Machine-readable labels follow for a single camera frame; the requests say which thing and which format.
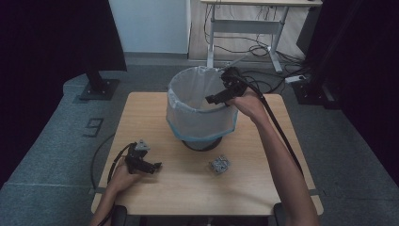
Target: tripod base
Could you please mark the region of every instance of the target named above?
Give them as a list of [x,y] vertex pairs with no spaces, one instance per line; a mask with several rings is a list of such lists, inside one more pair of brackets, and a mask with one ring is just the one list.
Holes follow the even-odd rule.
[[340,109],[339,103],[325,86],[315,93],[309,93],[309,84],[296,82],[291,84],[300,105],[323,105],[326,109]]
[[101,91],[94,90],[91,84],[88,83],[80,95],[79,99],[88,100],[100,100],[100,101],[110,101],[114,95],[115,90],[118,87],[120,81],[118,79],[103,79],[103,88]]

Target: white desk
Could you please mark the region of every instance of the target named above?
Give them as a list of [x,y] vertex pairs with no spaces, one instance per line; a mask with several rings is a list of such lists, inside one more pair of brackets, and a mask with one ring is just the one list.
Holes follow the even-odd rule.
[[[212,18],[210,27],[210,40],[208,47],[207,66],[214,67],[214,33],[248,33],[248,34],[274,34],[269,55],[277,73],[282,73],[276,49],[279,44],[282,28],[287,18],[289,7],[320,7],[321,0],[201,0],[204,4],[212,5]],[[275,6],[284,7],[279,21],[240,21],[240,20],[217,20],[215,18],[216,5],[242,5],[242,6]]]

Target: metal frame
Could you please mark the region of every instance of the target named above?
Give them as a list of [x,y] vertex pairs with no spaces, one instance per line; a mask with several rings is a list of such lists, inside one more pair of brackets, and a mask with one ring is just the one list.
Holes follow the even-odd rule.
[[282,73],[282,68],[279,64],[279,58],[276,54],[276,49],[279,44],[279,38],[282,33],[282,29],[285,25],[285,19],[287,18],[289,7],[284,7],[281,19],[274,22],[262,22],[262,21],[240,21],[240,20],[216,20],[215,19],[215,6],[212,5],[212,18],[210,27],[210,40],[208,46],[208,58],[207,67],[214,67],[214,33],[248,33],[248,34],[273,34],[276,37],[273,39],[271,46],[267,49],[269,51],[270,58],[272,59],[273,66],[277,73]]

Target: human arm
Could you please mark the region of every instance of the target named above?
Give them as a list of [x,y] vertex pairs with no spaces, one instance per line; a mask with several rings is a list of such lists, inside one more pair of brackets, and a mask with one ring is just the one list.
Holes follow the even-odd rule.
[[[143,175],[144,173],[142,172],[130,174],[126,164],[124,164],[124,158],[121,158],[118,166],[115,168],[111,181],[106,187],[105,193],[100,199],[100,203],[91,219],[90,226],[99,225],[111,211],[118,194],[137,182]],[[105,225],[111,225],[111,218]]]
[[287,214],[286,224],[319,225],[303,175],[279,139],[257,94],[247,89],[242,97],[231,99],[227,104],[237,106],[258,129],[276,190]]

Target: white wall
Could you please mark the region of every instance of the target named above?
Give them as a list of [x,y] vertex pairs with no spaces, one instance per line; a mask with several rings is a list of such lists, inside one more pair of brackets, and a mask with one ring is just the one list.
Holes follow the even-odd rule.
[[123,52],[187,54],[190,0],[109,0]]

